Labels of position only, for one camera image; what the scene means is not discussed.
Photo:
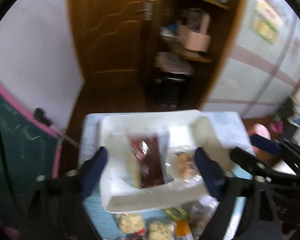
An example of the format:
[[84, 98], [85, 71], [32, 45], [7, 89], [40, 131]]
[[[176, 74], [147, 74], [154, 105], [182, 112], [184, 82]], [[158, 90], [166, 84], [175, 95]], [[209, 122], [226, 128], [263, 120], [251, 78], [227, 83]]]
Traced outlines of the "patterned teal tablecloth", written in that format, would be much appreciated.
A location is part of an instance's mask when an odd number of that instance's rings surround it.
[[206, 193], [203, 184], [173, 189], [168, 185], [152, 190], [138, 190], [123, 181], [125, 158], [123, 148], [126, 128], [167, 128], [170, 153], [195, 146], [194, 138], [202, 137], [205, 150], [222, 169], [240, 178], [248, 172], [234, 164], [228, 151], [236, 146], [252, 153], [243, 121], [236, 112], [201, 112], [198, 110], [152, 113], [88, 114], [83, 123], [78, 163], [91, 159], [100, 147], [108, 150], [108, 162], [100, 183], [83, 202], [86, 213], [103, 239], [122, 236], [116, 217], [119, 213], [140, 213], [144, 220], [167, 218], [163, 208], [190, 202]]

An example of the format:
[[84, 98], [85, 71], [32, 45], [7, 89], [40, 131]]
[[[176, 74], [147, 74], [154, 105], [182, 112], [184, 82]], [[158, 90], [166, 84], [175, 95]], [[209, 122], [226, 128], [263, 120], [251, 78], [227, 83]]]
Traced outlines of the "wall poster calendar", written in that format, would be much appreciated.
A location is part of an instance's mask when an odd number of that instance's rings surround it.
[[283, 20], [265, 0], [254, 1], [251, 29], [270, 44], [277, 42]]

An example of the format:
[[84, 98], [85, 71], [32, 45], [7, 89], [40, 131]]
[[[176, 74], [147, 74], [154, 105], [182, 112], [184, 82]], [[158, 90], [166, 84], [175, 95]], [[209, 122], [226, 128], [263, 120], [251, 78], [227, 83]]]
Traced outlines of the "popcorn snack packet right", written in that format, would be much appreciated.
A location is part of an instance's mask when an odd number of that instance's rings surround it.
[[170, 240], [172, 229], [171, 224], [156, 221], [149, 225], [148, 237], [150, 240]]

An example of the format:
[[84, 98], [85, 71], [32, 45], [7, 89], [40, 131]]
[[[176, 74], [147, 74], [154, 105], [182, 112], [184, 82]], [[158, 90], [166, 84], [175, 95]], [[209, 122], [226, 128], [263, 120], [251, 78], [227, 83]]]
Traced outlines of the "pink plastic stool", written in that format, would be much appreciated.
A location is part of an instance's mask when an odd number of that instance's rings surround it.
[[270, 133], [268, 129], [262, 124], [254, 124], [250, 128], [248, 128], [248, 135], [252, 137], [253, 135], [259, 135], [266, 139], [271, 139]]

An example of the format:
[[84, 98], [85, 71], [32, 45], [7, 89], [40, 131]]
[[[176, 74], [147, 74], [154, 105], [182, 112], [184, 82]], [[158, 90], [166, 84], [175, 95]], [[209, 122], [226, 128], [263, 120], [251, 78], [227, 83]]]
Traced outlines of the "pink storage basket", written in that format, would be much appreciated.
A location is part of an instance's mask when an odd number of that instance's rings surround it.
[[181, 24], [178, 28], [178, 40], [185, 49], [208, 52], [211, 43], [210, 21], [211, 16], [207, 12], [200, 9], [189, 10], [186, 24]]

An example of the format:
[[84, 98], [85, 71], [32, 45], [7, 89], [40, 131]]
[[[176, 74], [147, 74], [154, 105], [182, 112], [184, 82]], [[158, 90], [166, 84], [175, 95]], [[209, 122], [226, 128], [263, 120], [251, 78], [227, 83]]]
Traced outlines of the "orange white snack bag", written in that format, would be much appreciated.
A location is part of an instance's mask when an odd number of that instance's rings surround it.
[[176, 222], [174, 236], [176, 240], [194, 240], [190, 226], [185, 220]]

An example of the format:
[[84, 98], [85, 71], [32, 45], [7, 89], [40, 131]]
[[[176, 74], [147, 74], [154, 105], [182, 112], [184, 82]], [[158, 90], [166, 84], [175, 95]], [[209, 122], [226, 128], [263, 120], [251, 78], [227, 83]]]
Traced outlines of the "popcorn snack packet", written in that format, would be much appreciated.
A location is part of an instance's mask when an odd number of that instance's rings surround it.
[[171, 224], [156, 221], [149, 225], [148, 237], [150, 240], [170, 240], [172, 229]]
[[146, 228], [142, 215], [139, 213], [122, 213], [116, 215], [117, 224], [122, 233], [131, 234]]

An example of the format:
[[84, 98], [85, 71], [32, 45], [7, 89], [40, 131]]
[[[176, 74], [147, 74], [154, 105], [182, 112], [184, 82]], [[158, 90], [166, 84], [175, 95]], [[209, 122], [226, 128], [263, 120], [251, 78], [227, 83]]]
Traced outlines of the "small clear cracker packet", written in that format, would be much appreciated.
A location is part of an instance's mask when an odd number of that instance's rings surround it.
[[194, 151], [177, 152], [174, 163], [178, 179], [202, 180], [202, 176], [194, 163]]

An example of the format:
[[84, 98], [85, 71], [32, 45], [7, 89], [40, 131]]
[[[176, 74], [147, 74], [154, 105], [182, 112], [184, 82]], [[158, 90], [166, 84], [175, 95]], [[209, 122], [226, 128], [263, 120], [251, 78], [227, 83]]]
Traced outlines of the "brown wooden door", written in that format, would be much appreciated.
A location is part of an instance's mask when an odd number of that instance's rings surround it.
[[141, 55], [148, 0], [68, 0], [83, 91], [89, 100], [142, 106]]

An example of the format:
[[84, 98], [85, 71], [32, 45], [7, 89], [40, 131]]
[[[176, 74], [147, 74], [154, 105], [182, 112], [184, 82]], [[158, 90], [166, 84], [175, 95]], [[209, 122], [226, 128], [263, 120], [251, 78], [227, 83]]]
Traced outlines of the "white plastic storage bin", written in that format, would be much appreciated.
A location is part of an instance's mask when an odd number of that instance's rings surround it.
[[198, 110], [108, 116], [98, 142], [108, 151], [100, 195], [110, 213], [162, 209], [205, 194], [192, 161], [199, 147], [223, 170], [234, 166], [216, 125]]

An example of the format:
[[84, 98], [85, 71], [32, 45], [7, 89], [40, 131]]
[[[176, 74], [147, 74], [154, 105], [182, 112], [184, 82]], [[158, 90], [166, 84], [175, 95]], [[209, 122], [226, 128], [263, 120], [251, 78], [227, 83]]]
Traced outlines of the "dark red nut snack bag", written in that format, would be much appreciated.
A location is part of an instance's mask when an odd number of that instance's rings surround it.
[[126, 182], [137, 189], [161, 186], [174, 181], [167, 171], [170, 142], [168, 131], [134, 133], [127, 136], [129, 150], [125, 152]]

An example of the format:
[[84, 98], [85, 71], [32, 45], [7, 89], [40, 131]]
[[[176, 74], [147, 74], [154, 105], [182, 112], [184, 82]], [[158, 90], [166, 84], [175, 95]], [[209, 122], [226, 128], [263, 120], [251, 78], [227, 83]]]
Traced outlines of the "folded pink cloth pile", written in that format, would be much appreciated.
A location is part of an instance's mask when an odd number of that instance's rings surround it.
[[190, 76], [194, 74], [192, 66], [171, 52], [158, 52], [155, 57], [155, 66], [161, 71], [171, 74]]

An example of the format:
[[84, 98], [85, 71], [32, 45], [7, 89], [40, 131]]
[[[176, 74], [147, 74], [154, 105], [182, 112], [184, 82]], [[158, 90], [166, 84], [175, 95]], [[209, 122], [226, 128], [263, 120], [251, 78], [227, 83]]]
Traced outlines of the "small green candy packet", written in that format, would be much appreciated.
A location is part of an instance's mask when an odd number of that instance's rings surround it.
[[180, 206], [170, 207], [168, 209], [163, 209], [164, 213], [166, 213], [172, 220], [180, 221], [187, 220], [187, 212]]

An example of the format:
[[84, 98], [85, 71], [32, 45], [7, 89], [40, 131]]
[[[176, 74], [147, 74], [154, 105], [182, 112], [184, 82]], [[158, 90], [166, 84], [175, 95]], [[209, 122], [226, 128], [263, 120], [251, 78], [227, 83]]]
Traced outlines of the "green chalkboard pink frame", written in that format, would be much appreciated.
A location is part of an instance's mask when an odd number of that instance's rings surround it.
[[0, 224], [21, 228], [37, 178], [56, 178], [61, 140], [56, 132], [34, 120], [0, 83]]

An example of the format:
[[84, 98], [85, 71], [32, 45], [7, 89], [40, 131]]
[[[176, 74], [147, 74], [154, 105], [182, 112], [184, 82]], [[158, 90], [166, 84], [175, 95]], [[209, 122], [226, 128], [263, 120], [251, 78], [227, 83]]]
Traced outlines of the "popcorn snack packet left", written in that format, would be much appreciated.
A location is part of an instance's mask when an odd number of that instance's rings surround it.
[[142, 215], [139, 213], [122, 213], [116, 215], [117, 224], [122, 233], [131, 234], [146, 228]]

